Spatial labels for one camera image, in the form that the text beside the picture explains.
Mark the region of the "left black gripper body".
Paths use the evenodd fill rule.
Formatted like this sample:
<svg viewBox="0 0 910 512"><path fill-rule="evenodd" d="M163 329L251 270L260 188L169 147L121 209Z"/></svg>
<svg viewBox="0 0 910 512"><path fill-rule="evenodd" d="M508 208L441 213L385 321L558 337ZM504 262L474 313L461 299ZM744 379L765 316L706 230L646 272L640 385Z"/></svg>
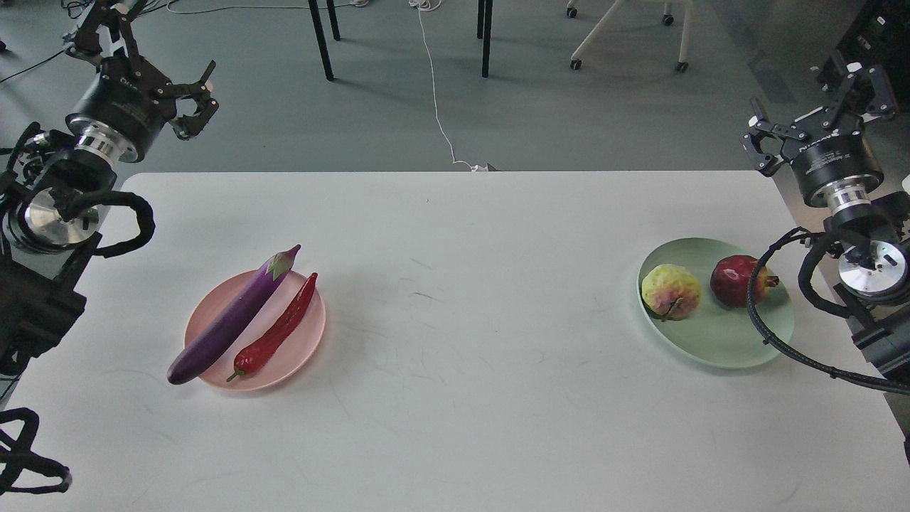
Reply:
<svg viewBox="0 0 910 512"><path fill-rule="evenodd" d="M66 117L75 135L95 125L127 143L120 160L144 160L161 130L175 117L175 102L146 96L126 78L100 73Z"/></svg>

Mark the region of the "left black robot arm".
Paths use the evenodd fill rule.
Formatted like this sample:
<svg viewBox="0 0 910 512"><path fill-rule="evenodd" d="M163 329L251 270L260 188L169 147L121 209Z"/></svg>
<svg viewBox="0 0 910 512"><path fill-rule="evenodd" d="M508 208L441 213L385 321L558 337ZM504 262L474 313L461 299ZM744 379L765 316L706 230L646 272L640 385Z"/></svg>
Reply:
<svg viewBox="0 0 910 512"><path fill-rule="evenodd" d="M176 83L139 52L146 1L90 1L62 52L93 65L65 131L32 123L2 150L2 404L28 364L84 314L75 286L91 259L138 250L155 233L145 198L118 191L114 166L144 160L166 126L198 136L217 112L209 77Z"/></svg>

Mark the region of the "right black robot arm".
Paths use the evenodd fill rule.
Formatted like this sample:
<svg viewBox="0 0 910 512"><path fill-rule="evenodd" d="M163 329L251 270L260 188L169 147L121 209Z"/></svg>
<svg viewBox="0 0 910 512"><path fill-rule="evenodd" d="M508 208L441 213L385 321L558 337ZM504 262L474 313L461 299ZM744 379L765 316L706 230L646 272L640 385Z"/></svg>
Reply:
<svg viewBox="0 0 910 512"><path fill-rule="evenodd" d="M865 125L898 111L881 65L832 57L835 81L828 101L787 124L768 119L751 100L754 116L741 142L765 177L789 166L803 204L825 208L823 229L794 228L771 244L757 263L792 242L807 246L798 288L813 308L845 319L852 343L878 376L859 375L813 360L782 341L757 311L757 272L746 286L746 311L764 343L796 362L874 391L908 395L908 193L872 193L885 174L865 139Z"/></svg>

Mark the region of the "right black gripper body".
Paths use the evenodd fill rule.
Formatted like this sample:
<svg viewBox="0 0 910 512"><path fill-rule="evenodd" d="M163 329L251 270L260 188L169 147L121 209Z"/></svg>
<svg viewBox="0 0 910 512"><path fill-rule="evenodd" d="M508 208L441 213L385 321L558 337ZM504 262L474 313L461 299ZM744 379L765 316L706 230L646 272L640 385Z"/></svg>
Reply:
<svg viewBox="0 0 910 512"><path fill-rule="evenodd" d="M831 130L821 121L796 121L791 127L805 133L802 139L786 140L786 161L807 206L825 207L825 189L835 183L858 183L871 192L884 182L864 136L864 121L842 121L832 124Z"/></svg>

